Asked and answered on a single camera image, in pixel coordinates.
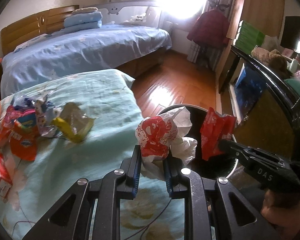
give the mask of black trash bin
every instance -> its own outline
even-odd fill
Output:
[[[216,179],[218,177],[229,178],[234,172],[235,168],[237,167],[237,159],[224,158],[223,155],[214,156],[208,161],[202,159],[200,128],[208,112],[206,109],[199,106],[179,104],[169,106],[163,109],[159,114],[163,114],[172,109],[182,106],[185,106],[186,109],[190,112],[190,120],[192,122],[192,127],[189,133],[186,135],[186,137],[196,139],[198,142],[195,151],[195,159],[188,164],[187,168],[190,168],[191,170],[195,171],[201,177],[208,179]]]

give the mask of jacket sleeve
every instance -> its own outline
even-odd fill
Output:
[[[202,14],[199,19],[197,19],[196,23],[194,24],[194,26],[192,27],[191,31],[189,32],[187,39],[192,41],[194,39],[194,37],[196,36],[196,34],[198,33],[199,29],[200,29],[200,25],[202,22],[202,19],[204,18],[204,14]]]
[[[228,45],[229,44],[229,38],[227,38],[227,33],[228,33],[228,29],[229,29],[229,21],[227,18],[224,19],[223,21],[223,44],[224,45]]]

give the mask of hand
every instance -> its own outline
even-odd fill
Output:
[[[268,190],[265,194],[261,214],[277,225],[277,231],[284,240],[292,240],[300,230],[300,201],[291,208],[274,206],[275,193]]]

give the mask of silver bolt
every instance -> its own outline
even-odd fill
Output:
[[[116,170],[114,170],[114,174],[115,175],[122,175],[123,173],[124,173],[123,169],[116,169]]]
[[[219,181],[221,184],[227,184],[227,183],[228,183],[228,179],[225,178],[225,177],[220,177],[220,178],[218,178],[218,181]]]
[[[189,175],[191,173],[191,169],[183,168],[181,169],[181,173],[184,175]]]
[[[82,185],[85,185],[85,184],[87,184],[87,180],[86,179],[78,179],[78,185],[80,185],[80,186],[82,186]]]

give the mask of stack of folded blankets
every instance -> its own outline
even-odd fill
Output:
[[[261,46],[265,35],[251,24],[241,21],[233,45],[243,52],[250,54],[256,45]]]
[[[81,30],[98,29],[102,26],[102,14],[96,7],[74,10],[65,18],[63,33],[72,33]]]

